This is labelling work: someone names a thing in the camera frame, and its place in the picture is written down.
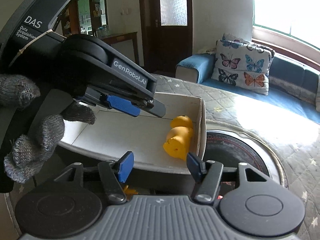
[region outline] gray glove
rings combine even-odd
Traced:
[[[39,88],[30,79],[21,75],[0,75],[0,106],[24,109],[39,96]],[[47,116],[37,127],[36,134],[31,136],[32,139],[21,135],[12,142],[12,151],[4,158],[4,170],[8,177],[25,183],[39,173],[63,138],[63,119],[88,124],[94,124],[96,120],[91,108],[76,102],[61,115]]]

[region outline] box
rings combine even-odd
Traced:
[[[96,106],[94,125],[65,121],[60,146],[98,160],[118,160],[127,151],[134,153],[134,168],[153,172],[190,174],[186,162],[169,156],[163,149],[170,122],[187,115],[194,125],[190,152],[201,159],[206,143],[205,106],[198,97],[156,93],[155,99],[166,106],[163,118],[141,111],[132,117],[116,110]]]

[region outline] sofa armrest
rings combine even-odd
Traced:
[[[215,55],[195,54],[177,64],[176,78],[201,84],[213,72]]]

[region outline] toy duck body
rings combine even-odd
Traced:
[[[166,137],[163,148],[171,157],[186,161],[193,136],[192,120],[185,115],[178,116],[171,121],[170,126],[172,129]]]

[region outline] pink butterfly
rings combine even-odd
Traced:
[[[220,54],[221,59],[222,59],[222,65],[224,65],[225,67],[231,67],[232,69],[236,69],[238,67],[238,63],[241,60],[240,58],[231,58],[229,59],[227,56],[225,56],[224,54]]]

